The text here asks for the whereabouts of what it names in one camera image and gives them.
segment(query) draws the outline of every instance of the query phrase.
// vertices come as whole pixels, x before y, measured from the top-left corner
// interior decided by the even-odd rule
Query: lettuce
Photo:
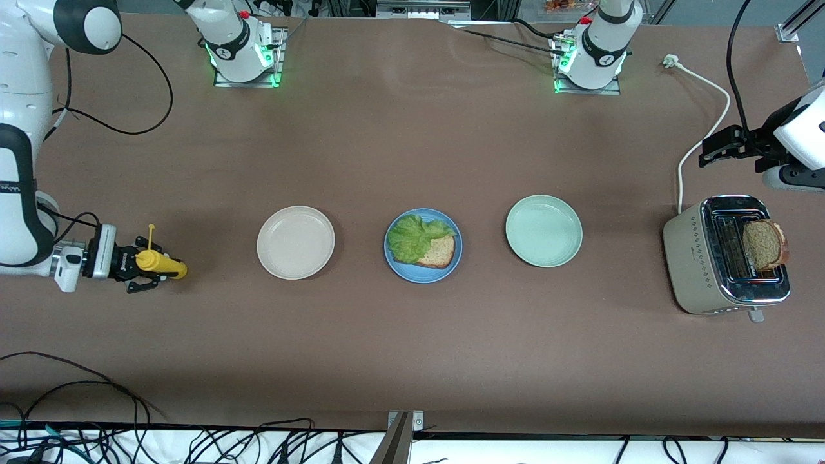
[[[455,232],[443,220],[424,222],[419,215],[406,215],[387,234],[389,251],[396,261],[413,264],[430,251],[430,241]]]

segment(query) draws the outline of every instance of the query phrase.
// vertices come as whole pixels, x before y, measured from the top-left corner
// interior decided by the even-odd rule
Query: toaster
[[[743,226],[770,219],[753,196],[712,196],[669,220],[663,238],[667,270],[679,306],[695,315],[750,310],[761,322],[763,306],[790,295],[785,265],[758,272],[745,254]]]

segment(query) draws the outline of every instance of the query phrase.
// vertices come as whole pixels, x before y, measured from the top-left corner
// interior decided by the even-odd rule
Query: brown table surface
[[[436,430],[825,433],[825,197],[769,190],[750,161],[692,159],[686,204],[752,194],[783,225],[793,295],[752,324],[682,312],[668,280],[675,167],[724,102],[659,63],[679,54],[727,87],[728,29],[641,27],[621,96],[588,97],[555,94],[540,52],[424,20],[311,19],[290,39],[281,88],[215,89],[188,18],[124,19],[166,67],[174,111],[136,137],[67,118],[41,152],[40,188],[63,212],[117,225],[121,243],[153,222],[191,275],[137,295],[4,277],[0,353],[86,364],[160,407],[158,422],[307,414],[382,428],[386,410],[417,409]],[[541,45],[512,26],[482,30]],[[796,48],[769,28],[742,28],[734,58],[752,126],[807,87]],[[63,98],[60,53],[53,66]],[[167,104],[127,42],[75,54],[73,71],[73,106],[119,127],[151,125]],[[581,251],[560,268],[523,263],[505,240],[508,210],[536,193],[582,220]],[[261,224],[290,205],[317,207],[336,230],[331,262],[301,282],[272,277],[255,252]],[[424,206],[456,221],[464,256],[420,286],[389,270],[382,239]],[[25,402],[79,378],[18,358],[0,365],[0,395]],[[131,403],[78,387],[32,419],[128,422]]]

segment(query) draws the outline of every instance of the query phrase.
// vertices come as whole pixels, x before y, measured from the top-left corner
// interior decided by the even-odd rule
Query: toast
[[[454,254],[455,238],[447,235],[440,239],[430,240],[430,250],[416,264],[425,268],[444,269],[450,266]]]
[[[779,225],[772,220],[761,219],[745,223],[742,245],[758,272],[770,271],[788,262],[788,239]]]

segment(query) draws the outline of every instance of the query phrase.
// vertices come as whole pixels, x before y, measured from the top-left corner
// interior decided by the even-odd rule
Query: plate
[[[270,274],[286,280],[305,279],[320,271],[334,249],[332,223],[309,206],[276,212],[258,233],[258,259]]]
[[[507,242],[524,261],[554,268],[573,259],[582,247],[582,222],[555,196],[528,196],[507,215]]]
[[[452,230],[455,231],[455,253],[453,254],[453,260],[450,262],[449,266],[444,269],[432,269],[417,266],[415,264],[399,263],[395,260],[393,257],[393,252],[389,251],[389,241],[387,240],[387,235],[389,235],[389,231],[393,228],[395,223],[406,215],[419,215],[424,222],[443,220]],[[461,239],[459,226],[455,225],[455,222],[453,222],[453,220],[446,214],[430,208],[418,208],[416,210],[407,211],[406,213],[395,218],[395,220],[390,223],[387,228],[387,233],[384,234],[384,256],[387,258],[387,264],[389,264],[389,266],[396,274],[398,274],[399,277],[413,283],[433,283],[449,276],[455,267],[459,265],[459,261],[461,260],[461,252],[463,249],[464,242]]]

